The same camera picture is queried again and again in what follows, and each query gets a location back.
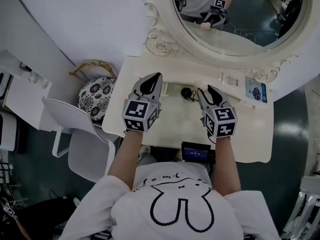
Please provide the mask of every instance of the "white vanity table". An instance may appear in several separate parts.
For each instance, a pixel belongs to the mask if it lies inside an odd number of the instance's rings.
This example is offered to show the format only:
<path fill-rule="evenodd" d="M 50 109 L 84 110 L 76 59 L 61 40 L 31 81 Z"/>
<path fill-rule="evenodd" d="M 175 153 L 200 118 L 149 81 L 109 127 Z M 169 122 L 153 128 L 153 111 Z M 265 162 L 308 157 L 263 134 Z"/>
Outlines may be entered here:
<path fill-rule="evenodd" d="M 281 74 L 282 64 L 291 63 L 299 56 L 297 49 L 318 22 L 318 1 L 303 0 L 299 16 L 290 29 L 277 41 L 262 47 L 243 36 L 215 29 L 204 32 L 196 23 L 184 22 L 173 0 L 146 0 L 147 16 L 153 20 L 145 41 L 146 49 L 139 58 L 126 58 L 102 129 L 124 137 L 126 128 L 122 112 L 125 99 L 139 78 L 160 72 L 163 82 L 169 84 L 164 85 L 166 91 L 159 100 L 162 112 L 143 136 L 144 145 L 180 149 L 185 141 L 215 148 L 200 121 L 202 114 L 198 102 L 186 100 L 180 94 L 182 85 L 193 89 L 194 82 L 201 81 L 226 93 L 235 108 L 238 124 L 231 138 L 235 160 L 267 163 L 271 159 L 274 130 L 269 83 Z M 236 45 L 234 42 L 229 44 L 228 40 L 237 40 Z M 228 77 L 238 80 L 238 85 L 229 84 Z M 266 84 L 267 103 L 246 96 L 246 77 Z"/>

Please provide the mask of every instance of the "black electronic device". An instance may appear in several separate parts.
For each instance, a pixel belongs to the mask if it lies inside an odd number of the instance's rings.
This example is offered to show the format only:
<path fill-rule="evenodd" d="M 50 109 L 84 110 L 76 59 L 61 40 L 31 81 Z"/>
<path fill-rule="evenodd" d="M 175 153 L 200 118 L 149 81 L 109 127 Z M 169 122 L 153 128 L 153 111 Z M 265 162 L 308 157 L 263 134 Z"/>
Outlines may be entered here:
<path fill-rule="evenodd" d="M 213 164 L 216 152 L 210 148 L 210 145 L 184 141 L 181 144 L 182 159 L 192 163 Z"/>

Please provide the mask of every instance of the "black and white floral seat cushion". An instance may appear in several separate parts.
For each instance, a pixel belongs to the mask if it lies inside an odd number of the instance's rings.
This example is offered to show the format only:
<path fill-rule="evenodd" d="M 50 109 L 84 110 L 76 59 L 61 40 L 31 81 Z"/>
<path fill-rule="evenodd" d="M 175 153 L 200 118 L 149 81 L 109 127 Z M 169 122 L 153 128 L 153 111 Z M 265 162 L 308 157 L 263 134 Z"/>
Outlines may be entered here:
<path fill-rule="evenodd" d="M 116 80 L 102 76 L 87 82 L 78 95 L 78 107 L 87 112 L 92 121 L 105 117 Z"/>

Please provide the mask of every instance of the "white slatted chair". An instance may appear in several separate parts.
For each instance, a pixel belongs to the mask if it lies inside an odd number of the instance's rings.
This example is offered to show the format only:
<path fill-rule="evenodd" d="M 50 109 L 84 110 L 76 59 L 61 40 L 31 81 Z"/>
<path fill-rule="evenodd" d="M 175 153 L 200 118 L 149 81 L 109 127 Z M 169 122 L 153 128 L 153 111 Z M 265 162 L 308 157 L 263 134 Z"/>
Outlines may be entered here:
<path fill-rule="evenodd" d="M 89 115 L 73 105 L 49 98 L 42 101 L 59 124 L 52 154 L 59 158 L 68 152 L 70 169 L 89 181 L 97 182 L 109 171 L 115 158 L 114 142 L 119 136 L 94 126 Z M 67 149 L 58 152 L 63 129 L 73 129 L 71 141 Z"/>

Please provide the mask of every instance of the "wall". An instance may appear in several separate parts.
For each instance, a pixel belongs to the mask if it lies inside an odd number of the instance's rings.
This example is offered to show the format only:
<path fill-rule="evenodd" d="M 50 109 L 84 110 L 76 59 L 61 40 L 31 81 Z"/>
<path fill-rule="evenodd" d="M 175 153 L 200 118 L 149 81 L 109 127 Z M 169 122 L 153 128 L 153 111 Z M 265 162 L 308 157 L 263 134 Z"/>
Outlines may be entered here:
<path fill-rule="evenodd" d="M 113 63 L 139 56 L 146 39 L 143 0 L 22 0 L 37 22 L 76 64 Z"/>

